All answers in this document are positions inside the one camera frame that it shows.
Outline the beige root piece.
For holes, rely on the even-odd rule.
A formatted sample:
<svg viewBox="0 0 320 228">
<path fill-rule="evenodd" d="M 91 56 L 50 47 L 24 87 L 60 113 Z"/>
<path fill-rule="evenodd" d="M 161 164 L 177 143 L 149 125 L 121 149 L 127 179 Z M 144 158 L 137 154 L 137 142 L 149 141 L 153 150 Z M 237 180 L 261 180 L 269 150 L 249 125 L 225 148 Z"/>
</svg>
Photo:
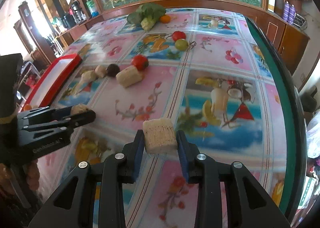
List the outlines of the beige root piece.
<svg viewBox="0 0 320 228">
<path fill-rule="evenodd" d="M 80 113 L 86 112 L 88 110 L 90 110 L 90 108 L 87 107 L 86 105 L 77 104 L 77 105 L 74 105 L 74 106 L 71 107 L 70 115 L 80 114 Z"/>
</svg>

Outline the beige root chunk small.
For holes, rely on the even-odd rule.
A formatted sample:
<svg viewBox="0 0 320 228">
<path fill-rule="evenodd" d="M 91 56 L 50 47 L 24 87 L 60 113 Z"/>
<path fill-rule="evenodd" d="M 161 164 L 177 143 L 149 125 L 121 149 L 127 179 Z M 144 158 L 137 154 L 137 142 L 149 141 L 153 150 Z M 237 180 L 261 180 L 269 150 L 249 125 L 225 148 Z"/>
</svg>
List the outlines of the beige root chunk small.
<svg viewBox="0 0 320 228">
<path fill-rule="evenodd" d="M 98 78 L 104 78 L 107 74 L 106 67 L 103 65 L 98 65 L 94 72 Z"/>
</svg>

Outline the beige ribbed root block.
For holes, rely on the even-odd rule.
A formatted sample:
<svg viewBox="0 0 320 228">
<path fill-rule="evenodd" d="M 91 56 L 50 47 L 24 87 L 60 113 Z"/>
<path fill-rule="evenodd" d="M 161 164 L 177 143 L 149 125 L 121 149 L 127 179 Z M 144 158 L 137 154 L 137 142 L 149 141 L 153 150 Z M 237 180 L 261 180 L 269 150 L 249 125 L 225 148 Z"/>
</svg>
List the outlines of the beige ribbed root block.
<svg viewBox="0 0 320 228">
<path fill-rule="evenodd" d="M 172 154 L 177 150 L 178 144 L 171 119 L 144 121 L 143 132 L 148 154 Z"/>
</svg>

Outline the beige root chunk large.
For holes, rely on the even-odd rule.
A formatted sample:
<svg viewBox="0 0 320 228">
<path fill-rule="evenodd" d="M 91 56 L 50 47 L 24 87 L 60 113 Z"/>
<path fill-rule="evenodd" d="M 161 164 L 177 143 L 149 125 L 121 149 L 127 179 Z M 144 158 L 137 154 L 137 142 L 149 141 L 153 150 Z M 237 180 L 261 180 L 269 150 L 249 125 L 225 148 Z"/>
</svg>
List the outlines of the beige root chunk large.
<svg viewBox="0 0 320 228">
<path fill-rule="evenodd" d="M 133 65 L 125 68 L 116 75 L 116 80 L 123 88 L 128 88 L 143 80 L 143 75 Z"/>
</svg>

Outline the red tomato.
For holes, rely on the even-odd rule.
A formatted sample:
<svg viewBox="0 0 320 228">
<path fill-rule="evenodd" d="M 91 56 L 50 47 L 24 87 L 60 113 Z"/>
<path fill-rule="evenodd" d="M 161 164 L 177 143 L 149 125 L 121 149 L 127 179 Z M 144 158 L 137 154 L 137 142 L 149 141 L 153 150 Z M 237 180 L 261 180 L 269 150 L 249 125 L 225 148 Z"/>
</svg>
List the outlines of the red tomato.
<svg viewBox="0 0 320 228">
<path fill-rule="evenodd" d="M 186 36 L 186 34 L 184 33 L 184 32 L 182 32 L 182 31 L 175 31 L 175 32 L 173 32 L 172 33 L 172 39 L 173 39 L 173 41 L 178 41 L 178 40 L 180 40 L 180 39 L 186 39 L 187 38 L 187 36 Z"/>
<path fill-rule="evenodd" d="M 131 60 L 133 65 L 138 71 L 144 71 L 149 66 L 148 58 L 144 55 L 135 55 Z"/>
</svg>

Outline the orange carrot piece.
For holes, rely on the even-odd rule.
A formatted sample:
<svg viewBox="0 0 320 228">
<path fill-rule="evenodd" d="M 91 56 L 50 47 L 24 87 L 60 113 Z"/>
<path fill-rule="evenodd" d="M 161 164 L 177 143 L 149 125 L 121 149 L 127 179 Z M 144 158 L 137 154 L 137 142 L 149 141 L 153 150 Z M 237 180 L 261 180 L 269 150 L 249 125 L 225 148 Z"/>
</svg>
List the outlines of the orange carrot piece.
<svg viewBox="0 0 320 228">
<path fill-rule="evenodd" d="M 29 111 L 32 109 L 32 106 L 30 104 L 25 104 L 25 106 L 23 107 L 23 111 Z"/>
</svg>

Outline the red plastic tray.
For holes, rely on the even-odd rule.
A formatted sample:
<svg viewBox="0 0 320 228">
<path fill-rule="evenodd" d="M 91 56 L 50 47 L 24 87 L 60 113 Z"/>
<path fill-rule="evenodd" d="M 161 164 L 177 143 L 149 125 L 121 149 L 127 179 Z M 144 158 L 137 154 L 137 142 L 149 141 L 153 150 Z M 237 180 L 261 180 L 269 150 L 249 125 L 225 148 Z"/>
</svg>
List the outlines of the red plastic tray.
<svg viewBox="0 0 320 228">
<path fill-rule="evenodd" d="M 55 59 L 32 89 L 21 111 L 24 111 L 28 104 L 32 108 L 52 104 L 56 95 L 81 62 L 82 58 L 78 54 L 69 54 Z"/>
</svg>

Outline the dark brown round fruit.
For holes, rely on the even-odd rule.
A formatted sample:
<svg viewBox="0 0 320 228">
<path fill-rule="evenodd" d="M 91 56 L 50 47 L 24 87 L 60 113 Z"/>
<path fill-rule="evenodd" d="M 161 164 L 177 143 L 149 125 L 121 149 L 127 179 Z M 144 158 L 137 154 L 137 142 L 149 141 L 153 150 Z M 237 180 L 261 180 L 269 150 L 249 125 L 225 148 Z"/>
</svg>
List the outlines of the dark brown round fruit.
<svg viewBox="0 0 320 228">
<path fill-rule="evenodd" d="M 109 77 L 116 77 L 116 75 L 120 72 L 120 68 L 117 64 L 109 64 L 106 69 L 106 75 Z"/>
</svg>

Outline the black thermos flask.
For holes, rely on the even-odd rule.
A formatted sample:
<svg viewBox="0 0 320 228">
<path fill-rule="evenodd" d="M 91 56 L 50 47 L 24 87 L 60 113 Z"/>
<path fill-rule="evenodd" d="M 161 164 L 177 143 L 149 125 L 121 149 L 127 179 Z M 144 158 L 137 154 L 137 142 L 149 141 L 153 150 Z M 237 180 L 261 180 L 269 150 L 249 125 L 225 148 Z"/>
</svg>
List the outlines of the black thermos flask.
<svg viewBox="0 0 320 228">
<path fill-rule="evenodd" d="M 72 15 L 73 15 L 76 23 L 81 23 L 86 20 L 86 16 L 83 13 L 82 8 L 81 8 L 78 0 L 74 0 L 71 3 L 71 10 L 72 10 Z"/>
</svg>

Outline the green water bottle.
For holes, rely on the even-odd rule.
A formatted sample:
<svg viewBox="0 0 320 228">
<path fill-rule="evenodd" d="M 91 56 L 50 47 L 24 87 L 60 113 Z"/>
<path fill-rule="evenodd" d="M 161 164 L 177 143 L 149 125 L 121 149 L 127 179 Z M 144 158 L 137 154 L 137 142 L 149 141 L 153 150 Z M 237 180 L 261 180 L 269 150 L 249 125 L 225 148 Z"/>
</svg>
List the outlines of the green water bottle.
<svg viewBox="0 0 320 228">
<path fill-rule="evenodd" d="M 91 14 L 91 17 L 95 17 L 99 15 L 99 12 L 96 8 L 94 0 L 86 0 L 86 4 Z"/>
</svg>

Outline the colourful fruit print tablecloth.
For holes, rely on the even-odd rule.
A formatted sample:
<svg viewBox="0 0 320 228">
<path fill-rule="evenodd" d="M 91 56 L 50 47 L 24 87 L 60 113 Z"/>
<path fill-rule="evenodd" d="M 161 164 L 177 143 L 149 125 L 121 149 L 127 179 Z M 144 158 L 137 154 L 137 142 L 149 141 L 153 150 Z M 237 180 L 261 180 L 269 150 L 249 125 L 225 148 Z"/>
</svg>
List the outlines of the colourful fruit print tablecloth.
<svg viewBox="0 0 320 228">
<path fill-rule="evenodd" d="M 120 152 L 144 121 L 169 118 L 189 142 L 219 162 L 242 162 L 279 204 L 286 172 L 283 106 L 266 54 L 239 13 L 215 9 L 168 9 L 171 21 L 145 32 L 117 17 L 95 24 L 65 54 L 81 65 L 54 107 L 85 104 L 96 120 L 75 130 L 71 144 L 39 159 L 39 194 L 46 200 L 83 160 L 99 163 Z M 189 48 L 175 47 L 172 33 L 186 34 Z M 148 58 L 143 80 L 128 88 L 105 76 L 80 85 L 98 65 L 131 66 Z"/>
</svg>

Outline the green leafy vegetable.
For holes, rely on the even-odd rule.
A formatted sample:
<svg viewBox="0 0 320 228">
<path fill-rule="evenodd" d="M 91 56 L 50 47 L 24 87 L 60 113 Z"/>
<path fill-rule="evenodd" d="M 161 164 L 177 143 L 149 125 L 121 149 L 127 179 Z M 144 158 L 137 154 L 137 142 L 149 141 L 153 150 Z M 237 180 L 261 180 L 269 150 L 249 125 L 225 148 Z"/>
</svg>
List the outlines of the green leafy vegetable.
<svg viewBox="0 0 320 228">
<path fill-rule="evenodd" d="M 156 3 L 144 3 L 136 11 L 127 16 L 127 22 L 141 26 L 144 31 L 149 31 L 166 14 L 166 9 Z"/>
</svg>

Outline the green tomato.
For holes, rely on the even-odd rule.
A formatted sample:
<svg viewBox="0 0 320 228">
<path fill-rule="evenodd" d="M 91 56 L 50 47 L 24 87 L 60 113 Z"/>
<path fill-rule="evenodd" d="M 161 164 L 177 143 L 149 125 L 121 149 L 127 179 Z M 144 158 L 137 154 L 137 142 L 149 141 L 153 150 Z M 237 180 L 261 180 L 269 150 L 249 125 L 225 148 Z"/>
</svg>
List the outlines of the green tomato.
<svg viewBox="0 0 320 228">
<path fill-rule="evenodd" d="M 178 39 L 175 41 L 176 49 L 186 51 L 189 48 L 189 43 L 185 39 Z"/>
</svg>

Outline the small orange fruit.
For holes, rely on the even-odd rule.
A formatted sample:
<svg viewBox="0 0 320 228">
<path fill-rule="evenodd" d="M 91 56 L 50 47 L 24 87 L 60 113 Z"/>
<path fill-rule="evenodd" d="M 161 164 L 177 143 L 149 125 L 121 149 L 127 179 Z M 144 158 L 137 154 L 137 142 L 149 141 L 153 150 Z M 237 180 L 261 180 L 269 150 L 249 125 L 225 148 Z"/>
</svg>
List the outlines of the small orange fruit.
<svg viewBox="0 0 320 228">
<path fill-rule="evenodd" d="M 169 23 L 169 22 L 171 21 L 171 17 L 170 17 L 169 15 L 163 15 L 163 16 L 161 16 L 161 17 L 159 18 L 159 21 L 160 21 L 161 23 L 166 24 L 166 23 Z"/>
</svg>

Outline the purple cups stack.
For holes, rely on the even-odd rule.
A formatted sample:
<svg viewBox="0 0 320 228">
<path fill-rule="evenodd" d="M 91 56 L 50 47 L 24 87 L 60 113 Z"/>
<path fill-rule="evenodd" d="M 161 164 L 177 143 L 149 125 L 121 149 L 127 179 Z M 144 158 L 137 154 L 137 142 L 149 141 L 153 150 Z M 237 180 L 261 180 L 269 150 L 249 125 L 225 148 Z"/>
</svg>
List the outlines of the purple cups stack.
<svg viewBox="0 0 320 228">
<path fill-rule="evenodd" d="M 293 24 L 296 15 L 296 9 L 293 4 L 289 4 L 288 1 L 284 3 L 282 18 L 288 24 Z"/>
</svg>

